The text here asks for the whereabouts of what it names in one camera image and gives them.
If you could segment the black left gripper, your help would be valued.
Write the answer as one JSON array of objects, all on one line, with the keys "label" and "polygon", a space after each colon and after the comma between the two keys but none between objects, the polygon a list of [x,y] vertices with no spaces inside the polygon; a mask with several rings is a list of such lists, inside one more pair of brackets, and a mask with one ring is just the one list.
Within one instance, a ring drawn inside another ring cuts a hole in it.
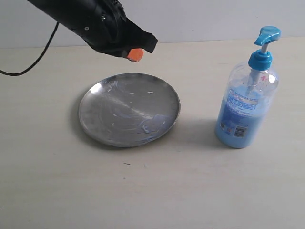
[{"label": "black left gripper", "polygon": [[158,39],[127,18],[117,0],[32,0],[32,5],[81,37],[93,50],[139,62]]}]

